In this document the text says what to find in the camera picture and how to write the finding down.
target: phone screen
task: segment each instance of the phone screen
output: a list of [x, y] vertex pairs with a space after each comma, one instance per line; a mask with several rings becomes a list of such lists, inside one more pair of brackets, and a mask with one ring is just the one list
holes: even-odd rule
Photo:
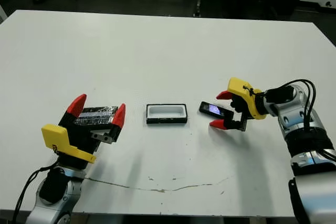
[[225, 108], [218, 107], [216, 105], [202, 102], [200, 106], [200, 111], [209, 115], [212, 115], [216, 118], [223, 119], [226, 116], [233, 116], [233, 112]]
[[224, 111], [220, 111], [219, 107], [213, 104], [209, 104], [209, 111], [217, 114], [217, 115], [223, 115], [224, 116]]

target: gray floor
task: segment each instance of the gray floor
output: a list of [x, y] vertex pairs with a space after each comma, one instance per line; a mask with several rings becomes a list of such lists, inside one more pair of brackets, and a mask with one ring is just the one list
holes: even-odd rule
[[[32, 0], [0, 0], [7, 14], [16, 9], [60, 10], [70, 12], [94, 12], [154, 16], [192, 17], [196, 0], [45, 0], [33, 4]], [[226, 18], [225, 0], [203, 0], [202, 17]], [[257, 7], [248, 8], [243, 18], [265, 19]], [[336, 45], [336, 15], [318, 13], [313, 9], [300, 8], [288, 17], [274, 19], [314, 22]]]

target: white table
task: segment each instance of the white table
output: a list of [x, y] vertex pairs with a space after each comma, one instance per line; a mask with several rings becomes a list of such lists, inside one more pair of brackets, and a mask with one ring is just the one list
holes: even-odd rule
[[[293, 216], [277, 119], [222, 132], [198, 112], [233, 76], [262, 90], [311, 79], [336, 139], [336, 49], [314, 24], [21, 10], [0, 25], [0, 54], [0, 209], [14, 209], [29, 174], [55, 160], [40, 128], [82, 93], [86, 106], [124, 102], [127, 114], [118, 142], [100, 145], [75, 212]], [[147, 103], [186, 103], [188, 122], [146, 125]]]

